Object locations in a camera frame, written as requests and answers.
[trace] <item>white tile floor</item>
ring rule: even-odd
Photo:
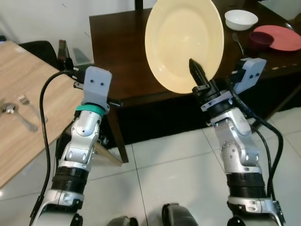
[[[284,152],[274,187],[288,226],[301,222],[301,108],[275,114],[270,123],[285,136]],[[275,157],[277,138],[260,131]],[[267,157],[262,142],[260,162],[267,180]],[[186,206],[200,226],[225,226],[231,217],[228,187],[212,128],[127,145],[129,163],[116,167],[101,156],[94,159],[80,213],[85,226],[104,226],[121,215],[136,216],[142,226],[161,225],[167,202]],[[112,153],[118,156],[117,149]],[[45,154],[14,178],[0,194],[0,225],[25,226],[41,189]]]

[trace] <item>red plate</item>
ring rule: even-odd
[[[282,51],[296,51],[301,49],[301,36],[288,28],[265,25],[257,27],[254,31],[264,32],[273,36],[275,41],[270,45],[273,49]]]

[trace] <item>metal spoon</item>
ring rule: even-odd
[[[38,131],[38,129],[39,129],[38,126],[28,122],[25,118],[23,118],[21,115],[19,115],[19,113],[16,110],[16,105],[9,104],[4,107],[3,111],[6,113],[15,115],[23,123],[23,125],[27,127],[27,129],[29,131],[32,131],[32,132]]]
[[[285,25],[288,29],[292,30],[293,32],[295,31],[289,23],[285,23]]]
[[[233,32],[232,34],[232,38],[233,38],[233,41],[237,42],[239,47],[240,47],[240,50],[241,50],[241,53],[243,54],[243,56],[245,56],[245,53],[244,53],[244,49],[243,47],[241,46],[240,42],[239,42],[239,39],[238,39],[238,36],[237,36],[237,33],[236,32]]]

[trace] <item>spoon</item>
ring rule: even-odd
[[[21,115],[19,115],[19,113],[16,110],[16,105],[9,104],[9,105],[5,106],[3,109],[3,112],[15,115],[23,123],[23,125],[27,127],[27,129],[29,131],[32,131],[32,132],[38,131],[38,129],[39,129],[38,126],[28,122],[25,118],[23,118]]]

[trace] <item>black cable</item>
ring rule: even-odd
[[[77,117],[74,117],[74,119],[66,126],[66,128],[64,128],[64,130],[62,131],[60,137],[58,138],[58,140],[56,142],[56,147],[55,147],[55,170],[57,170],[57,168],[58,168],[58,161],[59,161],[58,148],[61,146],[63,135],[65,134],[67,129],[75,122],[76,118]]]
[[[242,110],[249,116],[252,118],[255,118],[257,121],[259,121],[262,125],[264,125],[265,127],[267,127],[268,129],[270,129],[271,131],[273,131],[277,137],[278,137],[278,150],[277,150],[277,154],[274,160],[274,163],[271,167],[271,171],[269,174],[269,179],[268,179],[268,185],[267,185],[267,196],[271,197],[271,185],[272,185],[272,181],[273,181],[273,177],[275,175],[276,172],[276,168],[277,165],[279,163],[281,154],[282,154],[282,150],[283,150],[283,137],[281,135],[281,133],[275,128],[273,127],[271,124],[269,124],[268,122],[266,122],[265,120],[263,120],[261,117],[259,117],[257,114],[255,114],[237,95],[237,93],[235,92],[231,82],[229,79],[226,80],[226,83],[228,85],[228,89],[230,91],[230,93],[232,94],[234,100],[237,102],[237,104],[242,108]]]
[[[49,150],[49,144],[48,144],[48,139],[47,139],[47,133],[46,133],[46,125],[45,125],[45,115],[44,115],[44,107],[43,107],[43,100],[44,100],[44,94],[46,91],[47,86],[49,85],[49,83],[55,79],[56,77],[62,75],[62,74],[73,74],[73,71],[61,71],[58,73],[53,74],[44,84],[41,94],[40,94],[40,114],[41,114],[41,124],[42,124],[42,131],[43,131],[43,138],[44,138],[44,144],[45,144],[45,151],[46,151],[46,159],[47,159],[47,172],[46,172],[46,177],[45,177],[45,181],[44,181],[44,185],[43,188],[41,190],[40,195],[38,196],[38,199],[33,207],[32,213],[30,215],[31,220],[30,220],[30,224],[32,225],[37,211],[39,210],[43,199],[44,199],[44,194],[46,192],[46,188],[47,188],[47,184],[50,178],[50,171],[51,171],[51,160],[50,160],[50,150]]]
[[[266,140],[264,139],[263,135],[261,134],[261,132],[259,132],[259,130],[256,129],[254,126],[252,126],[252,125],[250,125],[250,126],[251,126],[252,130],[255,131],[255,132],[259,135],[260,139],[261,139],[262,142],[263,142],[263,145],[264,145],[265,150],[266,150],[266,152],[267,152],[267,157],[268,157],[268,168],[269,168],[269,175],[270,175],[270,174],[271,174],[271,154],[270,154],[270,152],[269,152],[269,146],[268,146]],[[276,200],[273,182],[272,182],[272,184],[271,184],[271,193],[272,193],[272,198],[273,198],[273,200]]]

